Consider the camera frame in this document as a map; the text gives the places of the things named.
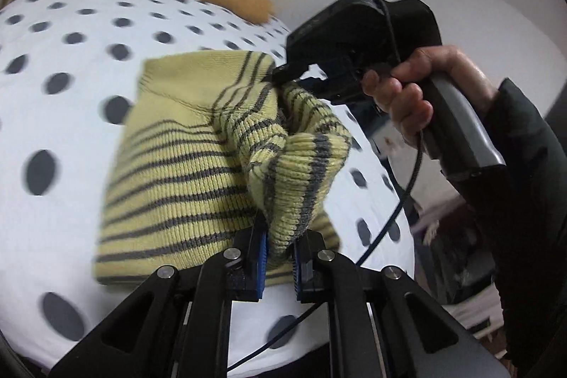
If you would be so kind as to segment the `dark jacket right forearm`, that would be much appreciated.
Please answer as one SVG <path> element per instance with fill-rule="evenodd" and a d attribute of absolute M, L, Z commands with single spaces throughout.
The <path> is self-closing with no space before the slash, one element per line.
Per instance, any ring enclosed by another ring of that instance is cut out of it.
<path fill-rule="evenodd" d="M 505 168 L 464 193 L 496 266 L 506 350 L 521 377 L 566 374 L 566 155 L 536 107 L 504 80 L 483 119 Z"/>

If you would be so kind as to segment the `person's right hand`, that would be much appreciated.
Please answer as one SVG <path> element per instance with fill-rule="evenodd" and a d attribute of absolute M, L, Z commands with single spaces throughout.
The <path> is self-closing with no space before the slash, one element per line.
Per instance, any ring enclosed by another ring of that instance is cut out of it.
<path fill-rule="evenodd" d="M 486 113 L 499 95 L 498 88 L 482 70 L 453 45 L 419 48 L 388 77 L 369 69 L 361 82 L 364 94 L 389 114 L 395 128 L 413 148 L 417 146 L 417 134 L 433 116 L 433 106 L 419 83 L 437 72 L 450 76 L 479 114 Z"/>

